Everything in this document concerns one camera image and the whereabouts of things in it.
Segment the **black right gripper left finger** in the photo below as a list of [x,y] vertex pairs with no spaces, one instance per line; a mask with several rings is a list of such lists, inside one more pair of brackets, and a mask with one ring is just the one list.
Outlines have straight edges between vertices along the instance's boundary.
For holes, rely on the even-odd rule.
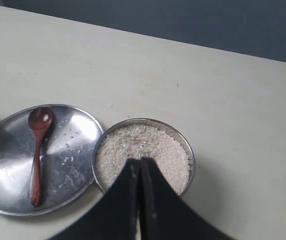
[[80,219],[52,240],[134,240],[140,163],[129,158],[112,186]]

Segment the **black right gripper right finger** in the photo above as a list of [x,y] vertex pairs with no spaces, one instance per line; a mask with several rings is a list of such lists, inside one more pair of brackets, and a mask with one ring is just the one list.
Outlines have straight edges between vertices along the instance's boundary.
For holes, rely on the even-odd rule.
[[139,218],[145,240],[228,240],[171,188],[152,158],[140,160]]

